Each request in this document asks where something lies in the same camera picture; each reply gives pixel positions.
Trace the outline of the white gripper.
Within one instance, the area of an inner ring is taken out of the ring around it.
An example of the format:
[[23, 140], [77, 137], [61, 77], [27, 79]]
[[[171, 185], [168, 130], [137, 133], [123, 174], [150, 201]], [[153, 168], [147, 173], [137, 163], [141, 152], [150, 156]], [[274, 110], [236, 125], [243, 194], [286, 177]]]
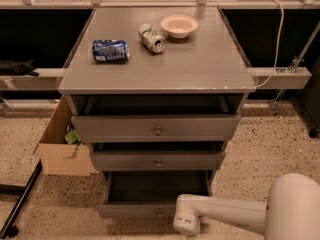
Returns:
[[195, 236], [200, 232], [200, 220], [188, 212], [176, 212], [173, 220], [174, 229], [184, 236]]

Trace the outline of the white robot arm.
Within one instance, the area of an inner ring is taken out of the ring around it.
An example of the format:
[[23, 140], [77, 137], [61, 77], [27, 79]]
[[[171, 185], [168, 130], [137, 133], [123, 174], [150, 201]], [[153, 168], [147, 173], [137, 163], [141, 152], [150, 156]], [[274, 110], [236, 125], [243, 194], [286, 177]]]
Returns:
[[264, 202], [191, 194], [177, 198], [176, 231], [199, 234], [202, 217], [260, 234], [264, 240], [320, 240], [320, 184], [290, 173], [274, 181]]

